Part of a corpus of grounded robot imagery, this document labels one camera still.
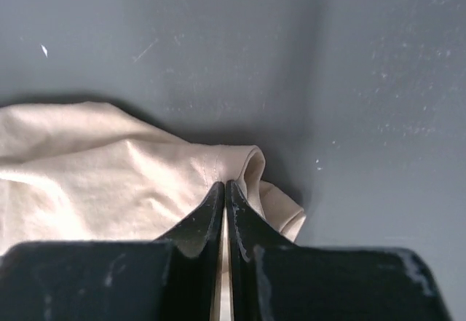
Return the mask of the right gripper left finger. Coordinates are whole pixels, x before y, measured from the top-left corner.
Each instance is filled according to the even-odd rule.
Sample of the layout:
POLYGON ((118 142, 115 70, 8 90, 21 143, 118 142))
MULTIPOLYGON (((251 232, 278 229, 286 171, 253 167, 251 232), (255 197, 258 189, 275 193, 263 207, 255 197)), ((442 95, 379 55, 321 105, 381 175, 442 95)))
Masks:
POLYGON ((224 185, 160 238, 35 241, 1 257, 3 320, 214 320, 224 185))

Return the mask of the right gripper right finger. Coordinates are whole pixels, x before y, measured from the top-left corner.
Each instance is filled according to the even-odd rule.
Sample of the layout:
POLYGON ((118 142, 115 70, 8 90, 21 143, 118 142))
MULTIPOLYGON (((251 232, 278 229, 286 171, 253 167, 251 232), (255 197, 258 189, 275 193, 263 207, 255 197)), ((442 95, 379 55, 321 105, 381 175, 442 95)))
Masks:
POLYGON ((226 184, 235 320, 450 320, 425 262, 399 247, 301 247, 226 184))

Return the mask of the beige t shirt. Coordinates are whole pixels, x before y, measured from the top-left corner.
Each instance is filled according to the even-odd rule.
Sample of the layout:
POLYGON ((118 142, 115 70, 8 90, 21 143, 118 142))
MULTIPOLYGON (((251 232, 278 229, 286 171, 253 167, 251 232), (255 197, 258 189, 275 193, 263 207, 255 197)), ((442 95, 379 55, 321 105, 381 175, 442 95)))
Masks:
POLYGON ((107 103, 1 109, 1 257, 35 241, 150 241, 224 185, 216 320, 232 316, 226 184, 294 243, 304 211, 263 179, 258 146, 190 143, 107 103))

